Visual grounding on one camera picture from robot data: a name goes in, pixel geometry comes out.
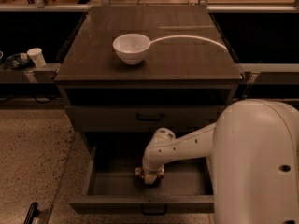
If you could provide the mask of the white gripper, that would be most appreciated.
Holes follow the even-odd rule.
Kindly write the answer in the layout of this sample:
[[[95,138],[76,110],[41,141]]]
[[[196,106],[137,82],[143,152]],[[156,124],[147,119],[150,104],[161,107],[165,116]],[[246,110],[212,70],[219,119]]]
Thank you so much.
[[[156,165],[147,160],[142,161],[142,168],[146,185],[152,185],[156,181],[157,176],[161,176],[164,173],[164,167],[162,165]]]

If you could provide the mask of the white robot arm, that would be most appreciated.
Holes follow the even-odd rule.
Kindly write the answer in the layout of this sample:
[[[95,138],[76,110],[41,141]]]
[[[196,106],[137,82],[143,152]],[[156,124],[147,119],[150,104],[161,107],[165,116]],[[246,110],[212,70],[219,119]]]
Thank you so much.
[[[215,224],[298,224],[298,145],[298,110],[248,99],[180,138],[157,130],[142,167],[149,184],[169,162],[209,157]]]

